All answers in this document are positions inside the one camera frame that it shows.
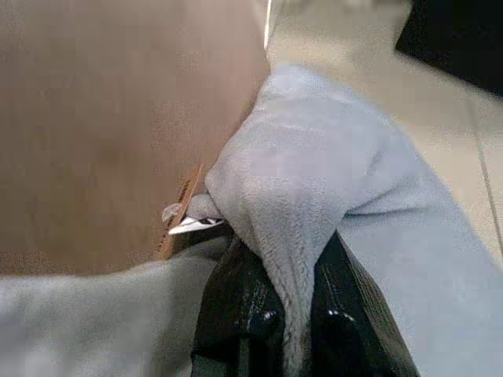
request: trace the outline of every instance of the black object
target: black object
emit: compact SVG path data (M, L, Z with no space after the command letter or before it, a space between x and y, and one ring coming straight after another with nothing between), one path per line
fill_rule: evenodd
M499 2L416 0L396 49L503 96Z
M383 294L337 232L314 276L313 375L419 376Z
M262 261L235 237L204 289L192 376L281 376L284 329Z

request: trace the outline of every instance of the wooden surface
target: wooden surface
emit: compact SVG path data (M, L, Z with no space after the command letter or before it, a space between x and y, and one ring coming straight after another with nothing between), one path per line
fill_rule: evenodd
M152 258L269 67L257 2L0 0L0 273Z

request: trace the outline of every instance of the gray fleece blanket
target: gray fleece blanket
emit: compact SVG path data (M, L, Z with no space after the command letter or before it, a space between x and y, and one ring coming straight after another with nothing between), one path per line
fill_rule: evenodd
M384 292L425 376L503 370L503 277L400 129L350 90L280 66L189 215L223 216L285 307L285 371L306 371L314 264L334 231Z
M501 272L400 130L349 90L279 68L206 185L190 214L223 214L263 259L286 309L288 376L309 357L313 266L335 229L422 376L501 375ZM0 278L0 376L189 376L201 295L228 242L109 276Z

